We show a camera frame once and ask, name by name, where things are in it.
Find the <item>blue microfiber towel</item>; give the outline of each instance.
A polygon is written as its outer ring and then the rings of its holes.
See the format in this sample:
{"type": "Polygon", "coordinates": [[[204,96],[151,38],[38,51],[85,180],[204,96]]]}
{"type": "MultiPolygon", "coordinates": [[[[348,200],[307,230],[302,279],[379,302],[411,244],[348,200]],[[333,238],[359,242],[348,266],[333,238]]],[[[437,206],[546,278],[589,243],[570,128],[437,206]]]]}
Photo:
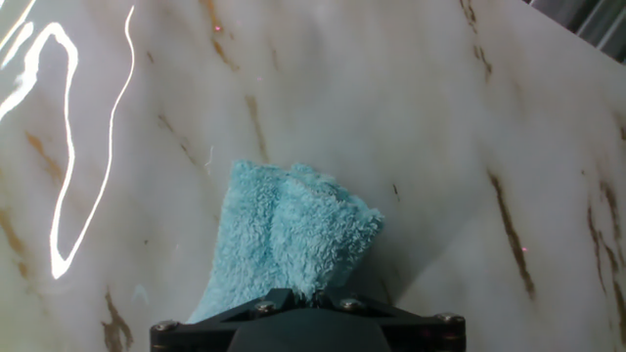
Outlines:
{"type": "Polygon", "coordinates": [[[343,286],[382,229],[383,217],[303,164],[290,171],[237,161],[231,173],[208,286],[189,324],[267,293],[307,299],[343,286]]]}

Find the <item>marble surface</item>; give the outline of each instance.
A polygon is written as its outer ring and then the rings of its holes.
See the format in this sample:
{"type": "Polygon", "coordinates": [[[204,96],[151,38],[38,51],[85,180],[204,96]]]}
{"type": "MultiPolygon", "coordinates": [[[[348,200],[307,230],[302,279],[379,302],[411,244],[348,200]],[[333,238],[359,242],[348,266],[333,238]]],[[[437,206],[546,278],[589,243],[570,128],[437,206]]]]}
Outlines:
{"type": "Polygon", "coordinates": [[[522,1],[0,7],[0,351],[186,320],[241,157],[378,207],[351,287],[469,351],[626,351],[626,68],[522,1]]]}

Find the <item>bolt head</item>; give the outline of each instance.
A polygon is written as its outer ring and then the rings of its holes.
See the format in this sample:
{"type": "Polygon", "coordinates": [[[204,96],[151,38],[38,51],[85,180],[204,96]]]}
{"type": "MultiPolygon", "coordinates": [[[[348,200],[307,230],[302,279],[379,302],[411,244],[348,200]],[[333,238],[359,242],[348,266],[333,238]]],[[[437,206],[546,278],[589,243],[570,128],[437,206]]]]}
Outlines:
{"type": "Polygon", "coordinates": [[[434,316],[435,318],[443,321],[444,323],[450,324],[450,323],[462,323],[464,322],[466,319],[463,318],[462,316],[458,315],[458,314],[454,314],[454,313],[441,313],[441,314],[437,314],[434,316]]]}
{"type": "Polygon", "coordinates": [[[169,331],[178,327],[178,322],[173,320],[166,320],[159,323],[156,323],[155,330],[157,331],[169,331]]]}
{"type": "Polygon", "coordinates": [[[260,313],[269,313],[276,309],[276,303],[272,301],[261,301],[254,305],[254,309],[260,313]]]}

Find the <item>brown marble vein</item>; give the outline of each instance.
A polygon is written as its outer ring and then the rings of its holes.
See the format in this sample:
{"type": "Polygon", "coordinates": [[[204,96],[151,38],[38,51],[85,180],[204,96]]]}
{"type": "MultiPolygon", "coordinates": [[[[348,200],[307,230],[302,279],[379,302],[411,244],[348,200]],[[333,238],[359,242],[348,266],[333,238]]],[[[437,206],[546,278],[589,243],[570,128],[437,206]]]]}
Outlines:
{"type": "Polygon", "coordinates": [[[624,254],[622,253],[621,247],[621,226],[619,219],[619,209],[617,207],[617,198],[615,197],[615,191],[609,185],[608,182],[601,182],[600,189],[604,192],[604,196],[606,197],[606,201],[608,201],[608,207],[610,209],[610,218],[613,224],[613,238],[615,239],[615,244],[617,245],[617,255],[619,258],[619,263],[622,268],[626,267],[626,261],[624,260],[624,254]]]}
{"type": "Polygon", "coordinates": [[[63,183],[64,176],[63,171],[61,171],[61,167],[59,167],[59,164],[57,164],[56,161],[46,155],[41,140],[28,132],[25,132],[25,134],[28,143],[35,148],[39,155],[43,157],[44,161],[46,161],[46,164],[48,165],[46,167],[46,172],[50,175],[50,177],[52,177],[52,181],[59,184],[63,183]]]}
{"type": "Polygon", "coordinates": [[[613,280],[613,290],[615,291],[615,301],[617,302],[617,314],[619,315],[619,332],[622,345],[626,346],[626,304],[621,287],[613,280]]]}
{"type": "Polygon", "coordinates": [[[395,184],[393,184],[393,193],[395,194],[395,197],[398,199],[398,202],[400,202],[400,194],[398,194],[398,188],[395,186],[395,184]]]}
{"type": "Polygon", "coordinates": [[[596,255],[596,267],[598,269],[598,277],[600,278],[600,285],[603,288],[604,296],[606,296],[606,288],[604,287],[604,278],[602,271],[602,261],[600,259],[600,243],[602,240],[602,233],[596,230],[596,225],[594,225],[594,213],[591,208],[591,204],[587,208],[587,226],[589,227],[589,232],[591,234],[592,241],[594,242],[594,254],[596,255]]]}
{"type": "Polygon", "coordinates": [[[115,305],[112,302],[111,292],[108,289],[105,299],[107,300],[107,308],[111,314],[110,323],[107,324],[105,322],[101,322],[105,330],[105,345],[107,346],[109,352],[128,351],[134,342],[132,331],[119,315],[117,308],[115,308],[115,305]],[[125,343],[123,344],[121,339],[122,334],[125,339],[125,343]]]}
{"type": "Polygon", "coordinates": [[[267,154],[267,148],[265,145],[265,136],[263,136],[263,130],[261,129],[261,123],[258,120],[258,106],[256,98],[252,96],[246,96],[247,109],[250,113],[250,118],[254,124],[254,132],[256,133],[256,140],[258,141],[258,150],[261,153],[261,159],[264,163],[268,163],[270,158],[267,154]]]}
{"type": "Polygon", "coordinates": [[[0,228],[4,231],[4,235],[9,243],[9,248],[20,258],[20,261],[15,261],[16,265],[18,265],[20,276],[22,276],[25,280],[28,280],[30,270],[25,263],[26,246],[16,234],[16,231],[11,224],[11,216],[9,215],[9,211],[6,209],[0,209],[0,228]]]}
{"type": "Polygon", "coordinates": [[[533,283],[530,273],[528,272],[528,268],[526,267],[526,259],[524,258],[521,241],[519,240],[519,235],[514,228],[511,213],[509,212],[509,208],[505,202],[504,190],[498,177],[490,171],[487,171],[487,173],[489,174],[493,188],[496,190],[502,221],[505,225],[505,231],[507,233],[507,237],[509,238],[509,244],[511,245],[511,250],[513,251],[515,262],[517,263],[517,268],[519,269],[519,275],[524,282],[524,287],[526,292],[528,292],[528,296],[531,300],[534,300],[536,295],[535,284],[533,283]]]}

